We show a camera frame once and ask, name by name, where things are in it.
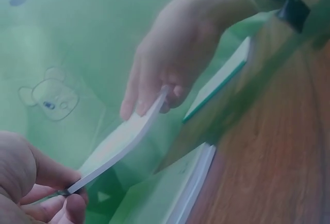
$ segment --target hand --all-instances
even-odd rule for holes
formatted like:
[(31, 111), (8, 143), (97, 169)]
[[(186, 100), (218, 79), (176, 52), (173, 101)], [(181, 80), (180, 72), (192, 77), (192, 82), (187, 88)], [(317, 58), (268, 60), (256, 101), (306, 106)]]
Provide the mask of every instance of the hand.
[(33, 204), (80, 178), (79, 172), (43, 155), (19, 135), (0, 132), (0, 223), (84, 223), (85, 192)]
[(224, 29), (168, 6), (139, 45), (121, 106), (121, 117), (143, 116), (162, 85), (170, 87), (161, 112), (178, 107), (211, 61)]

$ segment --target cartoon bear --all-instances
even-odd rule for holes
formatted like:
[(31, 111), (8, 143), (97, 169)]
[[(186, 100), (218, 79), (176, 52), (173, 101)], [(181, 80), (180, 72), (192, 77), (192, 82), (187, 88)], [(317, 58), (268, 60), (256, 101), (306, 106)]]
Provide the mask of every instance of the cartoon bear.
[(79, 102), (79, 96), (64, 84), (65, 73), (59, 68), (47, 69), (44, 80), (34, 88), (21, 87), (19, 96), (24, 104), (38, 105), (44, 114), (53, 121), (68, 116)]

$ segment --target book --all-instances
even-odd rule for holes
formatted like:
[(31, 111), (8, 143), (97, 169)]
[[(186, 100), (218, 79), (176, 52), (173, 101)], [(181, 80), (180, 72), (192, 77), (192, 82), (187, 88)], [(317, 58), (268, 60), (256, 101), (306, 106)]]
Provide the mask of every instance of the book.
[(187, 122), (201, 107), (205, 105), (225, 84), (245, 65), (250, 49), (250, 37), (247, 37), (228, 61), (199, 90), (195, 100), (186, 113), (183, 122)]
[(168, 91), (169, 87), (163, 86), (157, 100), (145, 116), (141, 117), (134, 113), (128, 121), (121, 123), (115, 131), (109, 134), (81, 166), (79, 171), (82, 178), (60, 194), (75, 193), (134, 149), (157, 117)]
[(203, 186), (215, 147), (206, 143), (132, 186), (109, 224), (184, 224)]

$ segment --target wooden table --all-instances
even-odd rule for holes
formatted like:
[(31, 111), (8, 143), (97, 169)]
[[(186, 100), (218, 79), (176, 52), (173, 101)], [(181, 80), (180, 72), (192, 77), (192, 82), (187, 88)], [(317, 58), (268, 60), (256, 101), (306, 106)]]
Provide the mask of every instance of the wooden table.
[(306, 1), (319, 2), (304, 35), (265, 24), (243, 70), (163, 161), (217, 146), (189, 224), (330, 223), (330, 0)]

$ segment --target green background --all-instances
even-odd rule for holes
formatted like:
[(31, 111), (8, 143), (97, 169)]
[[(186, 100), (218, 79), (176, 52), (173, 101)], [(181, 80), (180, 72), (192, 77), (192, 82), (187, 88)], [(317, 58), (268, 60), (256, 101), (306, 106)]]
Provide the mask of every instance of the green background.
[[(120, 123), (119, 107), (135, 48), (169, 0), (0, 0), (0, 129), (19, 132), (64, 165), (78, 169)], [(229, 29), (215, 59), (187, 101), (161, 115), (148, 136), (89, 187), (86, 223), (108, 223), (125, 191), (148, 177), (166, 154), (198, 89), (269, 14)], [(79, 95), (76, 108), (53, 121), (19, 98), (50, 67), (65, 71), (65, 85)], [(97, 193), (111, 196), (99, 202)]]

